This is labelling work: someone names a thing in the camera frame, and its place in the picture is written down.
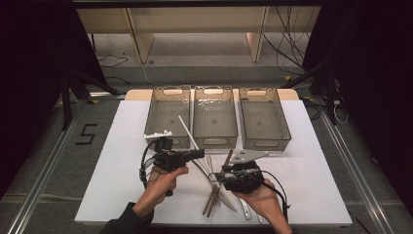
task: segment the person's right hand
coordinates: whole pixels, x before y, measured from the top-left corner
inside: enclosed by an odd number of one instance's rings
[[[269,179],[265,178],[265,182],[274,187]],[[261,185],[251,193],[234,193],[234,195],[245,200],[259,215],[265,217],[277,233],[292,233],[291,227],[283,216],[277,193],[273,190]]]

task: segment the person's left hand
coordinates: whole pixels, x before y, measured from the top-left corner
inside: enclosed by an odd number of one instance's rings
[[[165,200],[166,192],[176,188],[176,178],[188,173],[188,167],[181,167],[168,173],[153,166],[146,190],[133,206],[133,211],[142,218],[147,217],[156,205]]]

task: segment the white stick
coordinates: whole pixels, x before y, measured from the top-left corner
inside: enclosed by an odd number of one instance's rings
[[[192,142],[194,143],[194,146],[196,149],[200,149],[197,145],[197,143],[194,141],[194,138],[192,137],[191,133],[189,133],[188,128],[186,128],[185,123],[183,122],[182,118],[180,117],[180,115],[178,115],[179,120],[181,121],[183,128],[185,129],[186,133],[188,134],[189,138],[191,138]]]

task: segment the hand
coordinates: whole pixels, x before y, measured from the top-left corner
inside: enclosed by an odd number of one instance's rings
[[[274,187],[274,184],[267,178],[265,182]],[[268,187],[261,185],[257,190],[249,193],[234,193],[237,197],[245,200],[259,215],[265,217],[277,233],[292,233],[282,213],[277,193]]]
[[[146,190],[133,206],[133,211],[142,218],[146,218],[152,213],[156,205],[165,200],[166,192],[176,187],[176,178],[180,175],[188,174],[187,167],[181,167],[173,172],[165,172],[153,166],[149,176]]]

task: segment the metal rail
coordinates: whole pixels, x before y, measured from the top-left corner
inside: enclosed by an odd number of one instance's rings
[[[9,228],[9,234],[22,233],[24,231],[24,228],[26,227],[28,221],[31,218],[31,215],[34,212],[34,209],[36,208],[40,196],[45,190],[49,182],[49,179],[52,176],[53,171],[55,170],[55,167],[68,142],[68,139],[70,138],[73,129],[76,126],[79,114],[85,106],[85,100],[79,100],[76,104],[76,108],[73,112],[72,121],[70,122],[66,130],[60,134],[60,137],[58,138],[55,148],[49,156],[49,159],[46,162],[45,167],[43,167],[42,172],[37,177],[37,180],[31,188],[30,192],[28,193],[27,198],[25,199],[24,203],[21,205],[18,213],[16,214],[14,221],[11,224],[11,227]]]
[[[320,97],[316,98],[318,104],[323,104]],[[376,225],[377,231],[381,234],[394,233],[394,230],[382,208],[376,196],[374,195],[372,189],[368,185],[362,170],[359,168],[356,160],[354,159],[352,152],[347,146],[346,142],[343,140],[337,126],[333,126],[329,121],[325,112],[321,113],[321,119],[324,122],[331,138],[337,147],[341,158],[343,159],[344,165],[346,166],[350,176],[352,177],[353,183],[356,186],[358,194],[360,195],[365,207],[370,213],[374,224]]]

